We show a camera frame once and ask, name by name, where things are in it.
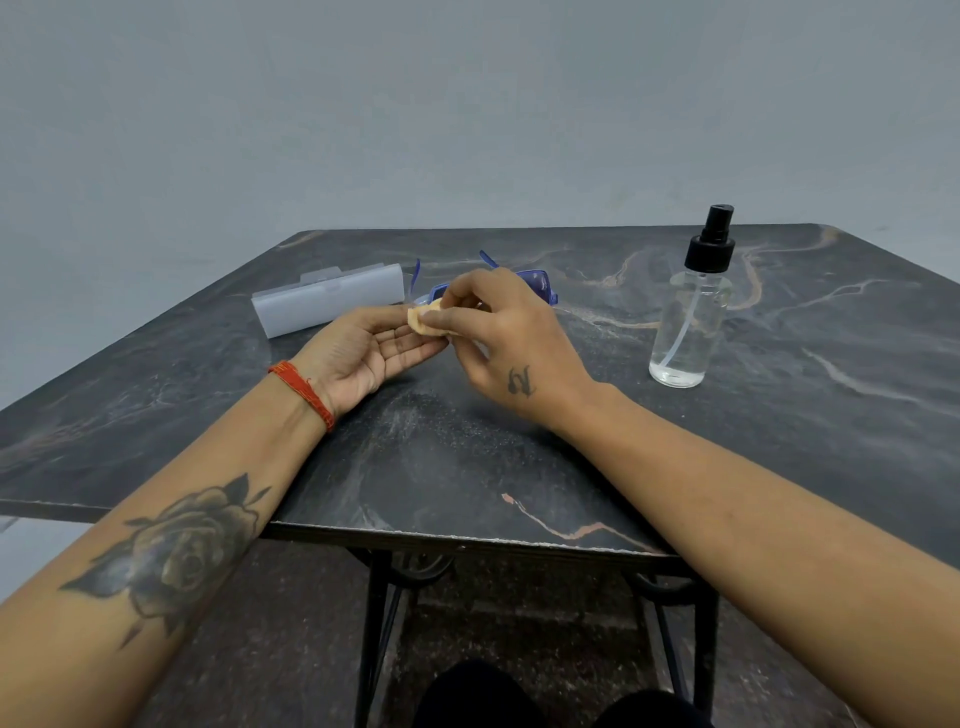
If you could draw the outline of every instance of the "hand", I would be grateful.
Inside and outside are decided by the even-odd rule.
[[[334,419],[349,412],[384,380],[446,348],[446,339],[407,326],[402,305],[356,308],[332,321],[290,361]]]
[[[447,287],[420,319],[453,337],[470,384],[521,417],[557,429],[595,382],[553,309],[506,268],[476,270]],[[474,343],[487,347],[484,355]]]

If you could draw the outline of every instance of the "black spray nozzle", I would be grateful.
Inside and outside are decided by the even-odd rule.
[[[707,213],[700,239],[705,243],[722,243],[730,234],[730,221],[733,218],[733,205],[713,205]]]
[[[698,273],[723,273],[730,268],[735,242],[730,238],[733,205],[713,205],[707,224],[699,235],[690,239],[685,266]]]

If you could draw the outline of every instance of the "forearm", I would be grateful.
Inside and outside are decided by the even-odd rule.
[[[129,720],[323,433],[268,376],[12,595],[0,724]]]
[[[960,573],[610,385],[589,399],[559,433],[707,581],[878,727],[955,723]]]

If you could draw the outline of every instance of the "right hand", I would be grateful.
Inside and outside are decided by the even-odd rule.
[[[550,429],[577,416],[595,385],[553,309],[506,268],[458,277],[441,310],[426,311],[420,320],[459,334],[453,348],[475,389]]]

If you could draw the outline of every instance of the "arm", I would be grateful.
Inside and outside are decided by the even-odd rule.
[[[455,280],[443,306],[422,320],[463,334],[454,346],[477,389],[582,452],[877,728],[956,724],[960,572],[594,382],[553,311],[509,272]]]
[[[400,306],[292,360],[335,417],[441,351]],[[0,606],[0,725],[125,724],[283,499],[324,421],[270,375]]]

